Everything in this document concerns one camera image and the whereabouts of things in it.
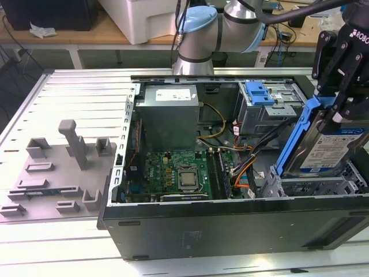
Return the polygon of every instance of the yellow wire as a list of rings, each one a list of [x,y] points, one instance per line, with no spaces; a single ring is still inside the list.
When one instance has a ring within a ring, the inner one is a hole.
[[[204,103],[204,105],[206,106],[209,106],[210,108],[212,108],[221,118],[222,122],[223,122],[223,126],[222,128],[220,129],[220,131],[216,134],[210,134],[210,135],[207,135],[207,136],[197,136],[198,139],[211,139],[213,137],[217,137],[217,136],[220,136],[224,130],[225,130],[225,123],[226,123],[226,120],[224,119],[224,117],[221,115],[221,113],[212,105],[208,104],[208,103]]]

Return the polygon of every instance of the cpu socket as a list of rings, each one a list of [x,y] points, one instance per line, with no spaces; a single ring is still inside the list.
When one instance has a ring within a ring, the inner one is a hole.
[[[197,168],[178,169],[178,189],[194,192],[199,189]]]

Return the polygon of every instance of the black computer case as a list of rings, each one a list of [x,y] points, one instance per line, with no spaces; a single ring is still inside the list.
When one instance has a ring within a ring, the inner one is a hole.
[[[96,0],[1,0],[16,31],[33,25],[56,30],[90,31],[97,20]]]

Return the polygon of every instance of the power supply label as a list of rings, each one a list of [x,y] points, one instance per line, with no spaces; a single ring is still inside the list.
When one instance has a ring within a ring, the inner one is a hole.
[[[156,91],[156,101],[189,101],[191,92],[185,89],[158,89]]]
[[[341,129],[337,134],[321,135],[300,169],[317,173],[334,168],[349,151],[348,145],[357,140],[364,129]]]

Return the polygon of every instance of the hard drive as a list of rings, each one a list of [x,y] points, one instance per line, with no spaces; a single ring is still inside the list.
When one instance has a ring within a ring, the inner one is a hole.
[[[283,178],[295,177],[333,177],[342,172],[343,167],[369,140],[369,120],[342,122],[339,130],[321,134],[318,126],[325,111],[312,116],[311,126],[297,142],[290,155]]]

